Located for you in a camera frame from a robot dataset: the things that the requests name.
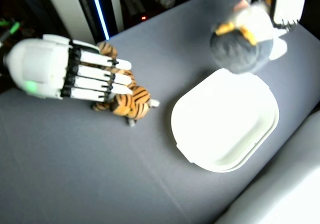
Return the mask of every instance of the green light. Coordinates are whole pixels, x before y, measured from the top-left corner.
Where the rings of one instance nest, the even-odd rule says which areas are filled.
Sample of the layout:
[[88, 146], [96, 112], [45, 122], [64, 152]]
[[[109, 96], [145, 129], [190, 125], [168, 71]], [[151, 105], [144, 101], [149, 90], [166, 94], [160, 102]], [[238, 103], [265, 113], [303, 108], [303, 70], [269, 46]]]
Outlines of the green light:
[[29, 92], [31, 92], [31, 93], [35, 93], [35, 92], [37, 92], [37, 83], [35, 82], [35, 81], [31, 81], [31, 80], [29, 80], [29, 81], [26, 81], [26, 84], [25, 84], [26, 86], [26, 89], [29, 91]]

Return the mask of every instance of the tiger plush toy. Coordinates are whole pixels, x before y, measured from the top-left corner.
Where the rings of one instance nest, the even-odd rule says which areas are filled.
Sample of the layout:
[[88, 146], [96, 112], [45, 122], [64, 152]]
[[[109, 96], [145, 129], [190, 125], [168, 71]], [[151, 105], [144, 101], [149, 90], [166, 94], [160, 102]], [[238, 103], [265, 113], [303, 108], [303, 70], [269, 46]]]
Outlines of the tiger plush toy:
[[[100, 53], [112, 58], [118, 56], [115, 47], [104, 41], [98, 44]], [[112, 67], [103, 67], [112, 73], [119, 73], [130, 76], [131, 83], [128, 88], [132, 90], [132, 95], [116, 94], [106, 102], [96, 102], [92, 107], [95, 111], [110, 110], [113, 114], [125, 116], [129, 126], [135, 126], [137, 120], [145, 117], [150, 108], [159, 106], [159, 101], [151, 99], [151, 95], [145, 87], [138, 86], [131, 70], [120, 70]]]

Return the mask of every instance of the white curved object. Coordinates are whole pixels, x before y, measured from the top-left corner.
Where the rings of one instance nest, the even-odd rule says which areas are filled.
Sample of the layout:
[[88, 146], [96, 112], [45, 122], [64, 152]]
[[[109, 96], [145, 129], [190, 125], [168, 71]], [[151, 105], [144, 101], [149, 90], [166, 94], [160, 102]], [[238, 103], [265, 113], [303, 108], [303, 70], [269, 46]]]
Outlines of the white curved object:
[[189, 162], [230, 172], [253, 155], [278, 120], [278, 104], [265, 82], [220, 69], [178, 100], [171, 127]]

